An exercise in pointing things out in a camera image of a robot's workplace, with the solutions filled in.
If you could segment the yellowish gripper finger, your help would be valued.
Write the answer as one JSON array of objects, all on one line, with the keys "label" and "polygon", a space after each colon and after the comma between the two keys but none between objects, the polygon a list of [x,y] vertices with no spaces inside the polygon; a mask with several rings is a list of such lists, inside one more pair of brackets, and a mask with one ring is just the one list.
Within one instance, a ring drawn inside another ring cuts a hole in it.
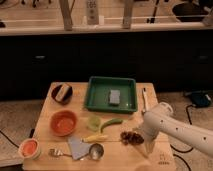
[{"label": "yellowish gripper finger", "polygon": [[154,150],[154,147],[155,147],[155,142],[152,141],[152,142],[146,142],[145,143],[145,151],[146,151],[146,154],[149,155],[153,152]]}]

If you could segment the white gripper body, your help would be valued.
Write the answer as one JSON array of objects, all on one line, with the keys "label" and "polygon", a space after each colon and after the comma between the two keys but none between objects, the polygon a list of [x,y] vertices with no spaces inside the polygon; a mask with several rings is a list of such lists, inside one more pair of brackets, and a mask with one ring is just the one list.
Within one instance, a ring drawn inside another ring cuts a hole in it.
[{"label": "white gripper body", "polygon": [[142,119],[143,121],[134,128],[134,131],[140,134],[145,142],[152,142],[162,130],[165,117],[154,113],[144,113]]}]

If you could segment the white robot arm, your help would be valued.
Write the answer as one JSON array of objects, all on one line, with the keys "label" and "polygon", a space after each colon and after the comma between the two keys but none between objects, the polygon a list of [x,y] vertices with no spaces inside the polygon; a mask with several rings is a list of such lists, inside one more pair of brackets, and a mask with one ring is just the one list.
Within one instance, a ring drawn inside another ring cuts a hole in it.
[{"label": "white robot arm", "polygon": [[134,131],[145,142],[154,141],[162,132],[213,158],[213,131],[180,122],[172,115],[172,107],[160,102],[143,114],[143,121]]}]

